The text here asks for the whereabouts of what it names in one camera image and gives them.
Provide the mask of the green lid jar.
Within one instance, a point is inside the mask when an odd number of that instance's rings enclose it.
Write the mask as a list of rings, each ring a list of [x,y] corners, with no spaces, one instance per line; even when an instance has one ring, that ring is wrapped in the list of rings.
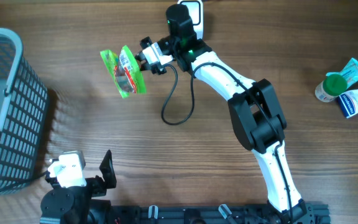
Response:
[[[347,82],[338,74],[327,76],[315,89],[318,100],[329,103],[347,90]]]

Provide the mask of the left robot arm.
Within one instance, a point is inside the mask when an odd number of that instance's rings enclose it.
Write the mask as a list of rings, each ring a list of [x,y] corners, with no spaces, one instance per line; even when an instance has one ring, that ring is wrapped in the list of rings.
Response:
[[[108,223],[111,202],[99,200],[117,185],[112,153],[107,150],[99,169],[102,176],[86,178],[81,151],[67,151],[51,160],[45,180],[52,186],[43,197],[40,223]]]

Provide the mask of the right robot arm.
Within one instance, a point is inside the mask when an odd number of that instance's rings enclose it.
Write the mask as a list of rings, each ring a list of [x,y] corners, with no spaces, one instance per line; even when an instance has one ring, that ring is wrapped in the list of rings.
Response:
[[[142,39],[135,59],[141,70],[159,75],[176,62],[192,79],[206,83],[227,101],[237,140],[259,163],[273,220],[296,223],[307,208],[291,177],[285,155],[287,122],[273,85],[266,79],[246,78],[220,60],[198,37],[192,12],[188,1],[169,6],[165,12],[169,35],[157,42]]]

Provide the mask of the white blue plaster box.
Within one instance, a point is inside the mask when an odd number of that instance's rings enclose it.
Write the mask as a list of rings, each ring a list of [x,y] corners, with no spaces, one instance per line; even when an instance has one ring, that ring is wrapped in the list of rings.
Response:
[[[358,89],[342,93],[337,101],[345,118],[358,114]]]

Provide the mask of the Haribo gummy candy bag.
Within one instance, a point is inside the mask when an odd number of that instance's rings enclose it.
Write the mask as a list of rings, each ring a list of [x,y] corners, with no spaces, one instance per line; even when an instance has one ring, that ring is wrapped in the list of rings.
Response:
[[[100,56],[122,98],[147,93],[139,64],[128,46],[124,45],[119,54],[109,49],[102,50]]]

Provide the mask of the teal tissue pack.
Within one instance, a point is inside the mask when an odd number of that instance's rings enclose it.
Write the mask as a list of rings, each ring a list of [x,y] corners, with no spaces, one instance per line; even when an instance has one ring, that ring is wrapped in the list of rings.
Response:
[[[358,61],[355,58],[351,58],[350,61],[340,72],[328,72],[326,76],[340,75],[347,82],[347,89],[353,84],[358,82]]]

